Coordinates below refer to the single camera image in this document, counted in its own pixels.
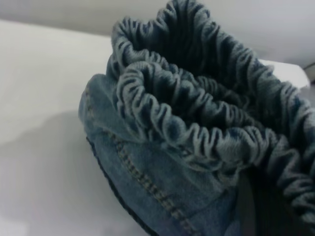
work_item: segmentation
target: denim fabric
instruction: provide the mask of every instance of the denim fabric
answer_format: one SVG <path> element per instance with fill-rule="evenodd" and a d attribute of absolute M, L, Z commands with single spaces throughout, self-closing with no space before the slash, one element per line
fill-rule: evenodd
<path fill-rule="evenodd" d="M 120 197 L 161 236 L 238 236 L 255 165 L 315 230 L 315 113 L 194 0 L 114 25 L 79 117 Z"/>

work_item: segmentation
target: fabric fold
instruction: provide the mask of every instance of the fabric fold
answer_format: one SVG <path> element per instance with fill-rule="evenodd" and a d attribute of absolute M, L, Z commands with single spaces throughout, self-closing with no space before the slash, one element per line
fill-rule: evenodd
<path fill-rule="evenodd" d="M 315 231 L 315 112 L 298 89 L 194 0 L 170 1 L 146 23 L 124 18 L 112 46 L 111 100 L 138 142 L 175 150 L 222 186 L 256 165 Z"/>

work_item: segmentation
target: white background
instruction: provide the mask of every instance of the white background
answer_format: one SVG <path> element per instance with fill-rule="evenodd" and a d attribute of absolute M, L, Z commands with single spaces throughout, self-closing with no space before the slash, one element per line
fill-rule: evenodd
<path fill-rule="evenodd" d="M 298 64 L 315 61 L 314 0 L 201 0 L 229 33 L 260 58 Z M 0 0 L 0 18 L 98 34 L 129 15 L 156 16 L 167 0 Z"/>

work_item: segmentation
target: dark blue denim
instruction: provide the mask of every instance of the dark blue denim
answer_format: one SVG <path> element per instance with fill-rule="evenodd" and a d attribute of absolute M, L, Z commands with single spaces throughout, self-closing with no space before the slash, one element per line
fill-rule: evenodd
<path fill-rule="evenodd" d="M 239 236 L 239 172 L 255 165 L 315 230 L 315 113 L 195 0 L 124 18 L 79 117 L 134 217 L 161 236 Z"/>

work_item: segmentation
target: jeans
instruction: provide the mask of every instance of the jeans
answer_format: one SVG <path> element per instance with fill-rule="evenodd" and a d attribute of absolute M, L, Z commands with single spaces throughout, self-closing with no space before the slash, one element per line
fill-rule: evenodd
<path fill-rule="evenodd" d="M 114 25 L 106 75 L 79 117 L 123 206 L 150 234 L 241 235 L 239 172 L 254 165 L 315 228 L 315 115 L 194 0 Z"/>

